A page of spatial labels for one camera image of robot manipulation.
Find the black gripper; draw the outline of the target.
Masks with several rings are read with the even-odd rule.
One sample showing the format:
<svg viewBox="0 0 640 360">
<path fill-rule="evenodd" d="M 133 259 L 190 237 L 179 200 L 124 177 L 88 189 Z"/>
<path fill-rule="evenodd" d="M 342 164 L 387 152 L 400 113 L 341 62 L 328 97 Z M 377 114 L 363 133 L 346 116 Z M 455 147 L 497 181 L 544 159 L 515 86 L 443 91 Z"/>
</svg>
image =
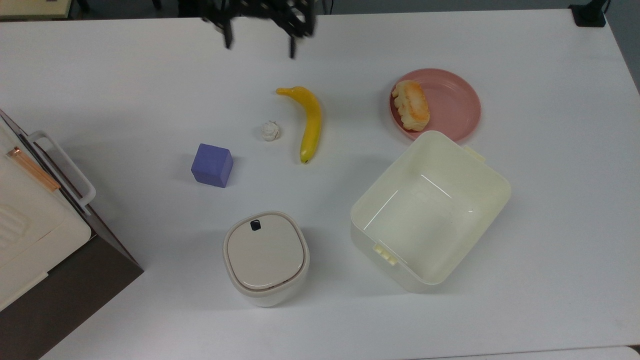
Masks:
<svg viewBox="0 0 640 360">
<path fill-rule="evenodd" d="M 289 36 L 289 57 L 297 56 L 297 38 L 312 37 L 316 29 L 313 0 L 202 0 L 201 17 L 218 27 L 226 49 L 234 42 L 232 20 L 267 19 Z"/>
</svg>

